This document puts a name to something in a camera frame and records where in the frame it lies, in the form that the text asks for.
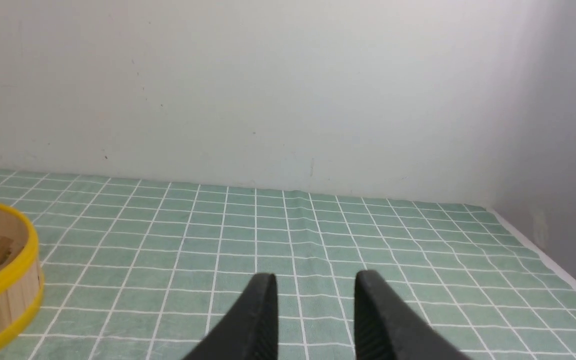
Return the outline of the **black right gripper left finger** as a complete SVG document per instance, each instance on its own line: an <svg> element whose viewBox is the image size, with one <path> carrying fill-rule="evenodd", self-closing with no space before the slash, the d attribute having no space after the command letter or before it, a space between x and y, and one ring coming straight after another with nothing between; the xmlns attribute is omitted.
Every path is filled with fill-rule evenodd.
<svg viewBox="0 0 576 360"><path fill-rule="evenodd" d="M276 360L279 305L275 275L254 274L235 303L185 360Z"/></svg>

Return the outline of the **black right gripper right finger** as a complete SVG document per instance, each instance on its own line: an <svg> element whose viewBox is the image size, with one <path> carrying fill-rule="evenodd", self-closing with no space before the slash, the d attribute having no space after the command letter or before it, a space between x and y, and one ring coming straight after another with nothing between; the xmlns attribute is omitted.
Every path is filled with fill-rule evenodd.
<svg viewBox="0 0 576 360"><path fill-rule="evenodd" d="M355 276L354 343L357 360L468 359L374 269Z"/></svg>

